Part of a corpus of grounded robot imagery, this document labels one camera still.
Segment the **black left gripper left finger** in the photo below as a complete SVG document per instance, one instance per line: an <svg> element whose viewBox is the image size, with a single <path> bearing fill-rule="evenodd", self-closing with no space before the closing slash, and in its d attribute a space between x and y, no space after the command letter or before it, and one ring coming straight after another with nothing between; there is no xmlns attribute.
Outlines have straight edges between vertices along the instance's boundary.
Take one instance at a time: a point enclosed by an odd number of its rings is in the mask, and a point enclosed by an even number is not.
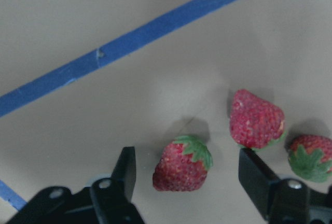
<svg viewBox="0 0 332 224"><path fill-rule="evenodd" d="M136 156L134 146L123 147L111 178L118 183L125 198L131 202L136 182Z"/></svg>

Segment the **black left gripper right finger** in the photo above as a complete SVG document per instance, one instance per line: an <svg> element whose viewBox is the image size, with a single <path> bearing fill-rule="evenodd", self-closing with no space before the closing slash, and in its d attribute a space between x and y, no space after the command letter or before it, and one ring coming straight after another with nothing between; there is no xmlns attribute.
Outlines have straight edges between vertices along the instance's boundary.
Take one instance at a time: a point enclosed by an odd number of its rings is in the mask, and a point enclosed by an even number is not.
<svg viewBox="0 0 332 224"><path fill-rule="evenodd" d="M240 149L238 178L262 218L268 220L274 190L280 178L249 148Z"/></svg>

